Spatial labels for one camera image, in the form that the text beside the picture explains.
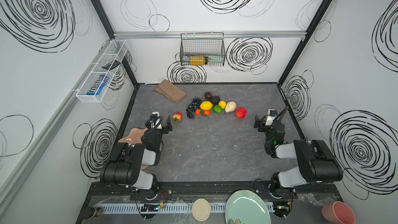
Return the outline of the red fake apple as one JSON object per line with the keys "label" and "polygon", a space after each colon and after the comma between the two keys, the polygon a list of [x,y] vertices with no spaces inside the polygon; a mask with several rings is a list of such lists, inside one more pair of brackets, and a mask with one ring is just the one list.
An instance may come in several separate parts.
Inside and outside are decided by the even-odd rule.
{"label": "red fake apple", "polygon": [[238,119],[244,119],[247,115],[247,110],[243,107],[239,107],[236,111],[235,111],[235,116]]}

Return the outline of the pink wavy fruit bowl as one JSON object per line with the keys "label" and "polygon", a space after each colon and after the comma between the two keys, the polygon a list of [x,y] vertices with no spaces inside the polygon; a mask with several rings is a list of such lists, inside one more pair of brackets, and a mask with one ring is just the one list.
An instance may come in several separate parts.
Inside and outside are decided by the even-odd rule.
{"label": "pink wavy fruit bowl", "polygon": [[[139,128],[133,128],[130,133],[125,137],[121,138],[118,143],[127,143],[129,145],[135,145],[135,144],[141,144],[141,137],[145,134],[147,131],[147,128],[144,129],[139,129]],[[149,165],[148,162],[150,161],[148,152],[145,149],[144,150],[144,155],[142,159],[142,165],[141,165],[141,170],[146,169]]]}

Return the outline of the beige fake pear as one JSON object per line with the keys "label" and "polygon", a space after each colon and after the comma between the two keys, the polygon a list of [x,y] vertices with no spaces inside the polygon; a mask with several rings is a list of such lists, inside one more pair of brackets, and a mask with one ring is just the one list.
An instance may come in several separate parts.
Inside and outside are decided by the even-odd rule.
{"label": "beige fake pear", "polygon": [[237,108],[236,103],[231,101],[226,104],[226,107],[224,110],[226,113],[230,113],[230,112],[234,112],[236,110],[236,108]]}

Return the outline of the dark fake avocado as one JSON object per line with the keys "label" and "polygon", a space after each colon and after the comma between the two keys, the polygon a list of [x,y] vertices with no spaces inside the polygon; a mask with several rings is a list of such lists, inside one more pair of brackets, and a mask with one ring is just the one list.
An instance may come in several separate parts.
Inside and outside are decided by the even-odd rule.
{"label": "dark fake avocado", "polygon": [[213,96],[213,97],[210,99],[210,101],[211,101],[211,103],[212,103],[213,105],[218,105],[219,102],[221,101],[221,99],[220,99],[219,96]]}

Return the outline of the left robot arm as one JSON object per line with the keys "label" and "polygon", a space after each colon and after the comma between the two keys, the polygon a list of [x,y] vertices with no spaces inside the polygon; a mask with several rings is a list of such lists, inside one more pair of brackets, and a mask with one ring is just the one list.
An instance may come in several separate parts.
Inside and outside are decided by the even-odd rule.
{"label": "left robot arm", "polygon": [[163,135],[173,130],[171,117],[165,125],[162,121],[163,117],[153,112],[144,129],[133,128],[128,136],[120,139],[100,172],[100,182],[156,193],[157,177],[144,169],[159,164],[164,148]]}

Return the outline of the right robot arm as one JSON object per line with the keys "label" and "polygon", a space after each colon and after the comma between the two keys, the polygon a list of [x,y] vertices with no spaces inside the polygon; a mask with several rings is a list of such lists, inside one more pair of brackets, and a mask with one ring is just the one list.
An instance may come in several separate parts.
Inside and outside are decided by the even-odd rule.
{"label": "right robot arm", "polygon": [[264,149],[277,159],[295,159],[293,169],[275,173],[269,188],[275,192],[280,188],[295,188],[311,183],[333,183],[343,179],[343,169],[323,140],[294,140],[285,142],[285,125],[282,119],[287,112],[269,110],[267,115],[255,117],[254,128],[265,134]]}

